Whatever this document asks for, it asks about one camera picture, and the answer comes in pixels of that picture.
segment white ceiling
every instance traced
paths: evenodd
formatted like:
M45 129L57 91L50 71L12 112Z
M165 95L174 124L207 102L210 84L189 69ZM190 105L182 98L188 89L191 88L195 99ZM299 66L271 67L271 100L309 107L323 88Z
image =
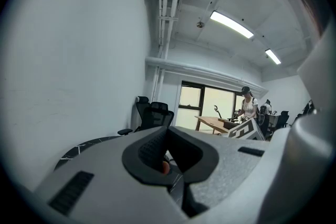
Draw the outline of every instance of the white ceiling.
M306 31L303 29L305 25L300 25L302 19L297 18L297 11L293 11L293 1L299 0L213 0L205 11L210 1L183 0L174 36L223 48L231 56L243 57L261 68L275 65L271 59L266 58L265 50L268 48L286 66L306 57L306 34L303 34ZM239 22L255 35L247 39L234 30L209 20L213 10ZM205 27L200 29L196 24L202 17Z

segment window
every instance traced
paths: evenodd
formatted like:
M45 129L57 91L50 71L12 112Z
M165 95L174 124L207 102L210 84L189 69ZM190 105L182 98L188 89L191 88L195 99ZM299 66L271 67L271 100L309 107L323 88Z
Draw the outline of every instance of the window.
M213 129L198 121L195 116L232 118L235 110L242 107L244 97L237 92L210 87L202 84L182 81L180 100L176 116L176 126L213 133Z
M195 116L201 115L203 95L203 85L182 81L176 126L196 129L198 119Z

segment black cap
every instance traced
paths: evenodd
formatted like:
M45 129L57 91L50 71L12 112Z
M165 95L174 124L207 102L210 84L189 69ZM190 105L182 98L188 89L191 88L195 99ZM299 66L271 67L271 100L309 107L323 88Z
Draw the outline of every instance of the black cap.
M245 86L245 87L242 87L242 89L241 89L242 91L241 91L241 93L240 94L242 94L242 95L244 95L244 94L248 94L248 93L251 93L251 90L250 90L250 87L247 87L247 86Z

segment fluorescent light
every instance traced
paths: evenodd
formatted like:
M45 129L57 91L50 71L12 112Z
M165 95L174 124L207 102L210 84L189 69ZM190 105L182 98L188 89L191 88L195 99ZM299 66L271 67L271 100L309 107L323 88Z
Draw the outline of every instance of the fluorescent light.
M212 20L215 20L223 25L226 25L233 30L236 30L237 32L241 33L243 36L250 38L253 36L253 34L247 30L244 26L240 25L239 23L236 23L234 20L231 20L230 18L218 13L218 12L212 12L211 17Z
M278 65L280 64L280 60L278 59L278 57L275 56L275 54L273 53L273 51L271 51L271 49L265 50L265 53L267 53L267 55L272 58L272 60Z

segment table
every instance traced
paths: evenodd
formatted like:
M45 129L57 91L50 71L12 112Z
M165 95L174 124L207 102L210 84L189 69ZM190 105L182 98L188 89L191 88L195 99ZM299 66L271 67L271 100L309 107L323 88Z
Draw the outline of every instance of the table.
M222 121L219 121L219 118L217 118L217 117L202 117L202 116L195 116L195 117L198 118L198 121L203 122L204 124L213 128L214 132L215 132L215 130L219 131L220 133L228 133L229 132L229 129L224 128L223 127L224 123Z

